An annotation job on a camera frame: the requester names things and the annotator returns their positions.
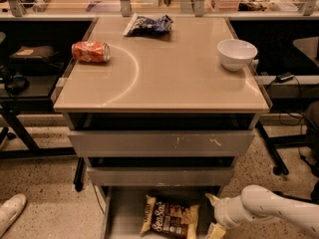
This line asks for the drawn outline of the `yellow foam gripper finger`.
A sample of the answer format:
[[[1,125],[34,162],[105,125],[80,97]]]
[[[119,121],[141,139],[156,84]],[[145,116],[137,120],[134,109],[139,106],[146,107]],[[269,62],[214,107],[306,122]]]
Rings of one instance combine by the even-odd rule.
[[[212,206],[215,206],[217,204],[217,202],[219,201],[219,198],[217,196],[210,194],[210,193],[206,193],[205,197],[209,200],[209,202]]]
[[[211,223],[209,225],[205,239],[223,239],[225,233],[226,229],[222,225]]]

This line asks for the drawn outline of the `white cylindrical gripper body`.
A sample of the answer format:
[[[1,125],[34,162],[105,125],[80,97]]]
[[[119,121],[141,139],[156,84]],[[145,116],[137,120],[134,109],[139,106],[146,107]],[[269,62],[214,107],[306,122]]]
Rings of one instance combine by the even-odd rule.
[[[215,220],[226,229],[233,229],[243,224],[245,214],[241,198],[220,198],[214,205]]]

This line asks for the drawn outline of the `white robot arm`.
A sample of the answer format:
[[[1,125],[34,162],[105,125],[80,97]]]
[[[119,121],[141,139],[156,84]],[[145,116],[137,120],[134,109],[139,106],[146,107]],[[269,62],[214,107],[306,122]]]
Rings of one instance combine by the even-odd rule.
[[[280,196],[259,185],[248,185],[235,197],[218,198],[206,193],[213,207],[212,223],[206,238],[214,230],[226,231],[245,223],[273,223],[285,220],[313,236],[319,236],[319,205]]]

